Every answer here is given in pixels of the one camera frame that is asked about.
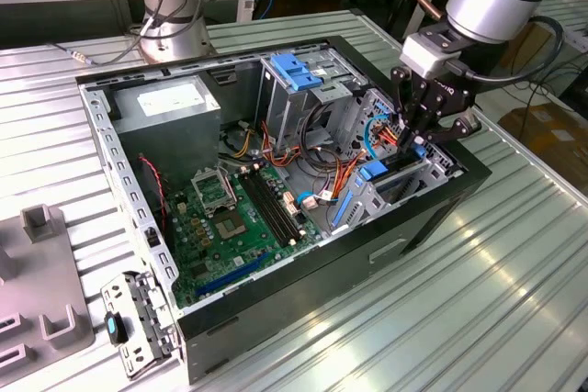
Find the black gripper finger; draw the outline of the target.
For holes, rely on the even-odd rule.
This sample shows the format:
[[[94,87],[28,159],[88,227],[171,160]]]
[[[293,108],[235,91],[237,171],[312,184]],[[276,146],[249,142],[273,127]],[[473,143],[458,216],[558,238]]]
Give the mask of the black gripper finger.
[[[471,111],[472,106],[473,101],[472,105],[464,112],[456,114],[457,117],[453,120],[450,127],[442,128],[437,123],[435,128],[425,129],[424,133],[416,137],[421,137],[424,141],[434,144],[444,144],[453,140],[467,138],[481,129],[479,119]]]
[[[430,82],[401,66],[390,71],[390,80],[393,84],[392,103],[402,128],[397,147],[408,150],[430,122],[430,110],[426,105]]]

